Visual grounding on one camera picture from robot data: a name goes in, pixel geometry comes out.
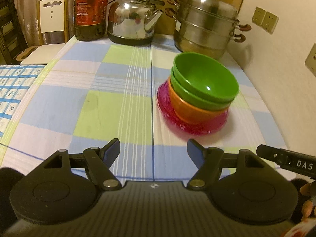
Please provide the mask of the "checked pastel tablecloth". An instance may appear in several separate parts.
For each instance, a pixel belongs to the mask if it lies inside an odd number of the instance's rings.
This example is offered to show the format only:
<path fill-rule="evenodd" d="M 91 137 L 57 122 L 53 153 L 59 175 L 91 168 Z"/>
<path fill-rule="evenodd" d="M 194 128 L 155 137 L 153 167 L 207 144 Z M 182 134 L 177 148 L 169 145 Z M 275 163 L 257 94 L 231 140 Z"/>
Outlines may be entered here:
<path fill-rule="evenodd" d="M 188 181 L 197 170 L 186 151 L 191 135 L 156 101 L 177 54 L 165 36 L 141 47 L 72 38 L 18 105 L 1 104 L 1 166 L 28 174 L 56 150 L 81 153 L 118 138 L 111 170 L 121 181 Z"/>

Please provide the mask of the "orange plastic bowl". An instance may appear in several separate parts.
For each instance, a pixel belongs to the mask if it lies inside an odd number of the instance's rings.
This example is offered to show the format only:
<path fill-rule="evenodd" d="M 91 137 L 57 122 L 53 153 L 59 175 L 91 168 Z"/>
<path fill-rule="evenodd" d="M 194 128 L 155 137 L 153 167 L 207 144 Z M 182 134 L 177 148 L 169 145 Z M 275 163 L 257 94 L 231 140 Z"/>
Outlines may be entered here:
<path fill-rule="evenodd" d="M 176 116 L 188 124 L 197 125 L 201 124 L 202 122 L 211 121 L 217 116 L 228 112 L 229 109 L 229 107 L 227 107 L 220 111 L 209 111 L 189 104 L 180 98 L 179 95 L 174 91 L 170 77 L 168 78 L 168 91 L 171 105 L 176 113 Z"/>

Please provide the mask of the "white wooden chair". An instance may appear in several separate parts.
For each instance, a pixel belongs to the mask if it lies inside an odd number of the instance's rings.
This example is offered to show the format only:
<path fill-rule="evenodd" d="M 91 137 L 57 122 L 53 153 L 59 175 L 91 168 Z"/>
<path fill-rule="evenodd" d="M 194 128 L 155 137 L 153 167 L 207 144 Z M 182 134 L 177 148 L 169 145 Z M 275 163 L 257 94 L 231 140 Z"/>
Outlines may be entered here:
<path fill-rule="evenodd" d="M 22 65 L 46 65 L 69 40 L 68 0 L 40 0 L 38 2 L 40 44 L 26 48 L 16 60 Z M 63 32 L 64 43 L 44 44 L 43 34 Z"/>

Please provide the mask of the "cooking oil bottle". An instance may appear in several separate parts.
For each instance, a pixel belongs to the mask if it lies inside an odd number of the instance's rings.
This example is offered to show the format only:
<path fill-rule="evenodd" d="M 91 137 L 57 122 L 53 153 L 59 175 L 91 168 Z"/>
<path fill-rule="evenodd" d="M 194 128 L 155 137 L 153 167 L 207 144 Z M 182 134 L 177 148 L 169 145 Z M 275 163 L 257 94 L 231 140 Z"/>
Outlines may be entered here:
<path fill-rule="evenodd" d="M 94 41 L 105 33 L 108 0 L 74 0 L 74 35 L 79 41 Z"/>

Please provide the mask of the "green plastic bowl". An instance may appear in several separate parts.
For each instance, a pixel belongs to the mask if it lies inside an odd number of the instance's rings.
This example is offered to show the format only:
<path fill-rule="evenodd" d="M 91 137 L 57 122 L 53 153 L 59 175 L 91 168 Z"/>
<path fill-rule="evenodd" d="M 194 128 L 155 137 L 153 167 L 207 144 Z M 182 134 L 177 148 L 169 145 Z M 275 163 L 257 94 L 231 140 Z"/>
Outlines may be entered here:
<path fill-rule="evenodd" d="M 208 101 L 206 99 L 198 97 L 197 95 L 194 95 L 193 93 L 190 93 L 188 90 L 182 87 L 182 85 L 176 80 L 173 74 L 170 75 L 170 82 L 174 91 L 180 98 L 182 98 L 189 104 L 196 106 L 197 108 L 209 111 L 219 111 L 229 107 L 232 104 L 232 101 L 225 103 Z"/>
<path fill-rule="evenodd" d="M 190 93 L 217 103 L 228 103 L 239 93 L 234 75 L 217 60 L 193 52 L 174 58 L 175 79 Z"/>

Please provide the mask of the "dark wooden shelf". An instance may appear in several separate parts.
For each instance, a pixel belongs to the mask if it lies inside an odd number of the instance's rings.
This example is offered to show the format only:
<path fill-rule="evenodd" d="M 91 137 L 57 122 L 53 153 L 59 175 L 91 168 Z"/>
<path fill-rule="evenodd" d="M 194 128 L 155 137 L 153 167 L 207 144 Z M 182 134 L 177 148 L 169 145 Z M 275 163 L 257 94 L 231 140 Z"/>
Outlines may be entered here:
<path fill-rule="evenodd" d="M 18 54 L 27 47 L 14 0 L 1 0 L 1 54 L 5 63 L 16 64 Z"/>

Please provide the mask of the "pink transparent glass plate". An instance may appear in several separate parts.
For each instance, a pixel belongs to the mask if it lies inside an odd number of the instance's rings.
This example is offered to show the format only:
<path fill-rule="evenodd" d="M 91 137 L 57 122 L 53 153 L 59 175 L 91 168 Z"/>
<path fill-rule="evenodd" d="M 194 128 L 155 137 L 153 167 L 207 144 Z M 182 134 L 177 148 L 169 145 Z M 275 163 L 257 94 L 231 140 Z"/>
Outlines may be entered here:
<path fill-rule="evenodd" d="M 180 120 L 171 105 L 169 91 L 168 91 L 168 80 L 161 84 L 157 90 L 157 105 L 163 117 L 168 124 L 187 132 L 192 135 L 206 135 L 219 131 L 227 122 L 228 112 L 217 116 L 211 121 L 202 122 L 201 124 L 192 125 Z"/>

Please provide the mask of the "blue white patterned cloth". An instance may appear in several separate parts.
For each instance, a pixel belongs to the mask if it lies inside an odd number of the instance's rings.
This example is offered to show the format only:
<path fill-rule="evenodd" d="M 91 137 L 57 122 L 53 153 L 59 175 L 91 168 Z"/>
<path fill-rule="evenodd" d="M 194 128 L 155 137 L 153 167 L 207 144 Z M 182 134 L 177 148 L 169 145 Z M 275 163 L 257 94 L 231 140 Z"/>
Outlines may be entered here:
<path fill-rule="evenodd" d="M 3 136 L 22 98 L 45 65 L 1 65 L 0 132 Z"/>

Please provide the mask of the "stacked stainless steamer pot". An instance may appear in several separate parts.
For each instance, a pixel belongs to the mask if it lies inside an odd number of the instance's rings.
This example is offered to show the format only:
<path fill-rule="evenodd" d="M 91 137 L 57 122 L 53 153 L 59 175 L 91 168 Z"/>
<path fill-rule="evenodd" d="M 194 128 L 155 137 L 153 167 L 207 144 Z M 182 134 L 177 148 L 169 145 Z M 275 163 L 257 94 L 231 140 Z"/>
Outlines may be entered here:
<path fill-rule="evenodd" d="M 174 42 L 181 52 L 195 52 L 220 59 L 233 40 L 242 43 L 252 27 L 241 25 L 238 10 L 221 0 L 166 0 L 173 8 L 165 14 L 175 20 Z"/>

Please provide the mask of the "stainless steel kettle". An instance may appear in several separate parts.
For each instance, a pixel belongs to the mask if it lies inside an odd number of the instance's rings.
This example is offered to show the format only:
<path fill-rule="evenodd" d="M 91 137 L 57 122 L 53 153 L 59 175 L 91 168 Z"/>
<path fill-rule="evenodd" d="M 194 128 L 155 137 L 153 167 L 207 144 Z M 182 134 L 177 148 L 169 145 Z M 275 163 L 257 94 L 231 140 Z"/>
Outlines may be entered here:
<path fill-rule="evenodd" d="M 109 2 L 107 36 L 123 45 L 145 45 L 153 40 L 154 27 L 163 11 L 161 0 L 112 0 Z"/>

